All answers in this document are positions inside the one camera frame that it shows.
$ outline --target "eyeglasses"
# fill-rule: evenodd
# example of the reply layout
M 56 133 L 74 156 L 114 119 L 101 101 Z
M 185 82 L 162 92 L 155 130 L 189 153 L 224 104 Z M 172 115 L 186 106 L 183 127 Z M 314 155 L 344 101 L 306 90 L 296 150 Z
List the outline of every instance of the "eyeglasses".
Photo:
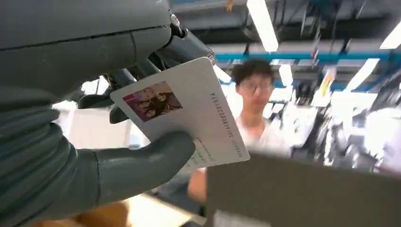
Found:
M 257 88 L 259 88 L 261 92 L 269 92 L 273 88 L 272 84 L 268 82 L 256 84 L 254 82 L 245 81 L 241 83 L 241 86 L 251 94 L 255 93 Z

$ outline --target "ceiling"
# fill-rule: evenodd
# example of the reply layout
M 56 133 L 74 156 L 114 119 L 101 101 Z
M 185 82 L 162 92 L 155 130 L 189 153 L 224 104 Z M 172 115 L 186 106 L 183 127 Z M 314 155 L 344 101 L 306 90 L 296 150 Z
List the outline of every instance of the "ceiling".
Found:
M 248 17 L 246 0 L 233 0 L 232 11 L 227 11 L 227 0 L 173 0 L 172 11 L 180 22 L 199 39 L 212 47 L 217 54 L 243 53 L 246 44 L 249 52 L 263 52 L 259 36 Z M 307 0 L 268 0 L 270 19 L 274 24 L 279 52 L 312 52 L 314 36 L 301 35 L 301 23 Z M 399 23 L 401 4 L 398 0 L 343 0 L 337 14 L 335 33 L 333 26 L 322 30 L 319 51 L 337 53 L 344 41 L 350 40 L 349 51 L 378 50 L 383 39 Z M 364 61 L 348 61 L 338 68 L 335 84 L 339 89 L 356 74 Z M 381 82 L 388 68 L 381 61 L 360 90 L 368 90 Z M 316 80 L 321 67 L 292 66 L 294 82 Z

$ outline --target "wall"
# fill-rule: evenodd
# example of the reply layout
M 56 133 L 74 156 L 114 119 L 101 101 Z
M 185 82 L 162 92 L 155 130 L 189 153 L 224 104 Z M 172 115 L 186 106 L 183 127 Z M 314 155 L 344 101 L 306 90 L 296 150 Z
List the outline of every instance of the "wall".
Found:
M 130 129 L 130 121 L 110 124 L 107 110 L 76 110 L 69 140 L 76 148 L 127 147 Z

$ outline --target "blue ceiling beam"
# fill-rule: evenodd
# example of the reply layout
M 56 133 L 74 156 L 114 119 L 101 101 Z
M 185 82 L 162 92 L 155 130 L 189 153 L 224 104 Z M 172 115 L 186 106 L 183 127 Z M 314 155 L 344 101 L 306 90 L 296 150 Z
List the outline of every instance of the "blue ceiling beam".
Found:
M 249 59 L 249 58 L 261 58 L 266 60 L 273 59 L 289 59 L 289 60 L 302 60 L 311 59 L 310 52 L 266 52 L 266 53 L 250 53 L 249 56 L 243 53 L 217 53 L 217 61 L 228 61 L 234 59 Z M 338 61 L 342 59 L 346 60 L 358 60 L 358 59 L 369 59 L 378 58 L 381 60 L 398 59 L 401 60 L 401 52 L 392 51 L 367 51 L 367 52 L 349 52 L 344 54 L 322 52 L 318 53 L 316 59 L 320 61 Z

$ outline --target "ceiling light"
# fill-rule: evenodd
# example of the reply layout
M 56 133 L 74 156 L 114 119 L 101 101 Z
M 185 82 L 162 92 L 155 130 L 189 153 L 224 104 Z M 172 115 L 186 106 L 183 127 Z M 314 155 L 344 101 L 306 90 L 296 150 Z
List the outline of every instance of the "ceiling light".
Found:
M 401 22 L 393 29 L 393 31 L 383 41 L 380 49 L 395 49 L 401 44 Z
M 226 72 L 224 72 L 219 66 L 214 65 L 213 66 L 214 72 L 221 81 L 224 83 L 229 83 L 231 82 L 231 76 L 229 76 Z
M 379 61 L 380 59 L 376 58 L 368 59 L 361 67 L 361 69 L 351 79 L 344 91 L 351 91 L 357 88 L 370 74 L 372 74 Z
M 281 77 L 281 81 L 285 87 L 291 86 L 292 84 L 292 72 L 290 65 L 281 65 L 279 68 L 279 73 Z
M 277 51 L 279 43 L 265 0 L 248 0 L 246 6 L 248 7 L 249 14 L 261 38 L 264 49 L 268 52 Z

